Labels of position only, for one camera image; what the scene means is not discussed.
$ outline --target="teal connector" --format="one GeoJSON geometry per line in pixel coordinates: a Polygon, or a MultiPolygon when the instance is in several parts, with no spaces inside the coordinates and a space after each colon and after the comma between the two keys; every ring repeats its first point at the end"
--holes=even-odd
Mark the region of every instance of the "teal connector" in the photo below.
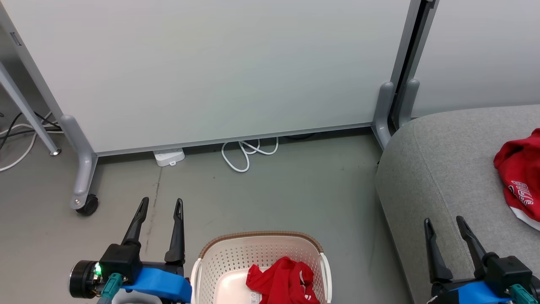
{"type": "Polygon", "coordinates": [[[101,294],[101,301],[102,303],[110,303],[112,302],[112,298],[116,295],[116,293],[120,290],[120,287],[124,281],[122,280],[122,275],[119,273],[113,273],[111,276],[109,276],[109,279],[107,280],[107,283],[105,284],[105,287],[103,288],[102,294],[101,294]]]}
{"type": "Polygon", "coordinates": [[[538,304],[538,301],[519,284],[510,287],[510,296],[516,304],[538,304]]]}

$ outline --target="label on basket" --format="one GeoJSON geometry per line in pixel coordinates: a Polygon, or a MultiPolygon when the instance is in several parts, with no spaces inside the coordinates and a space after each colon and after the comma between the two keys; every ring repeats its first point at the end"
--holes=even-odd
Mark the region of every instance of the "label on basket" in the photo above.
{"type": "Polygon", "coordinates": [[[262,301],[262,294],[251,292],[251,301],[249,304],[259,304],[262,301]]]}

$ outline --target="basket rim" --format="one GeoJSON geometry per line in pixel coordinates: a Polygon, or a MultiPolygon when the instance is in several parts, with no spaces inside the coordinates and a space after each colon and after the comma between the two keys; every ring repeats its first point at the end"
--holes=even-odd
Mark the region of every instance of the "basket rim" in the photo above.
{"type": "Polygon", "coordinates": [[[212,241],[208,242],[206,246],[201,250],[201,253],[199,254],[199,258],[204,258],[206,252],[212,247],[213,245],[225,241],[225,240],[232,240],[232,239],[239,239],[242,237],[251,237],[251,236],[296,236],[300,237],[302,239],[305,239],[309,241],[317,250],[319,253],[323,253],[321,244],[317,242],[316,239],[311,237],[308,234],[302,233],[302,232],[294,232],[294,231],[278,231],[278,230],[262,230],[262,231],[252,231],[252,232],[240,232],[240,233],[231,233],[222,235],[220,237],[216,237],[212,241]]]}

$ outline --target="sofa cushion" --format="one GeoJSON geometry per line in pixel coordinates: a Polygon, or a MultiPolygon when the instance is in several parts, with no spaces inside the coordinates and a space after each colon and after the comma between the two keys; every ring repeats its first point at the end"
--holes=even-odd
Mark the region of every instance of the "sofa cushion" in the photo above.
{"type": "Polygon", "coordinates": [[[493,165],[510,140],[540,127],[540,105],[433,114],[401,128],[388,143],[376,175],[377,192],[415,303],[430,299],[423,220],[455,279],[474,266],[455,217],[465,218],[486,251],[515,255],[540,276],[540,232],[507,206],[493,165]]]}

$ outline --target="floor stain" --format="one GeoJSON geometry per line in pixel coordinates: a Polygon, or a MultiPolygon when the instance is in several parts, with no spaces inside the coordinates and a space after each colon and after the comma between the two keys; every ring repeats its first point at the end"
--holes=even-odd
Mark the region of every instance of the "floor stain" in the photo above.
{"type": "Polygon", "coordinates": [[[163,167],[159,170],[159,177],[156,186],[156,197],[154,198],[154,205],[152,205],[152,213],[150,214],[150,227],[146,233],[146,246],[144,248],[144,253],[148,253],[148,242],[150,240],[150,234],[152,234],[152,227],[154,227],[154,219],[156,218],[156,203],[158,202],[158,193],[159,193],[159,183],[161,182],[161,173],[163,172],[163,167]]]}
{"type": "Polygon", "coordinates": [[[215,221],[215,220],[217,220],[217,219],[218,219],[218,218],[217,218],[217,217],[215,217],[215,218],[214,218],[213,220],[211,220],[210,222],[208,222],[208,223],[204,224],[204,226],[203,226],[203,227],[206,227],[206,226],[210,225],[210,224],[211,224],[211,223],[212,223],[213,221],[215,221]]]}

